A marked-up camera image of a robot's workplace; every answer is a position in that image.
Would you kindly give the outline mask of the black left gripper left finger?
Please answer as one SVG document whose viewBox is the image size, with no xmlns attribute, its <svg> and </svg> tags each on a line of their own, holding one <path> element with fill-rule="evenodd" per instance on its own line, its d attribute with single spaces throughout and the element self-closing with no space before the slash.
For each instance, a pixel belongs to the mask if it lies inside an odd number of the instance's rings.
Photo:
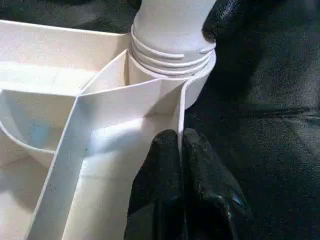
<svg viewBox="0 0 320 240">
<path fill-rule="evenodd" d="M 185 204 L 178 148 L 172 129 L 158 133 L 136 174 L 126 218 L 128 240 L 182 240 Z"/>
</svg>

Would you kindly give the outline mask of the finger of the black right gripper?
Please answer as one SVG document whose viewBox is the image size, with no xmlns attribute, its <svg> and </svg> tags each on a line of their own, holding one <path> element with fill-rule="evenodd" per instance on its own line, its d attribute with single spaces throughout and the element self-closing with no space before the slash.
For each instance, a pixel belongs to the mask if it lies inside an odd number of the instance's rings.
<svg viewBox="0 0 320 240">
<path fill-rule="evenodd" d="M 250 0 L 217 0 L 202 26 L 202 35 L 211 43 L 232 36 L 246 23 L 251 10 Z"/>
</svg>

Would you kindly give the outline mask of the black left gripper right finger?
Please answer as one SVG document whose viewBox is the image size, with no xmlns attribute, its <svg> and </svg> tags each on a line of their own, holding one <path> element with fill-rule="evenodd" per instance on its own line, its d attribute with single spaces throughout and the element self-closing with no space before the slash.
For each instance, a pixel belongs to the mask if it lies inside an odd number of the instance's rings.
<svg viewBox="0 0 320 240">
<path fill-rule="evenodd" d="M 186 228 L 190 240 L 254 240 L 256 226 L 245 195 L 205 135 L 183 132 Z"/>
</svg>

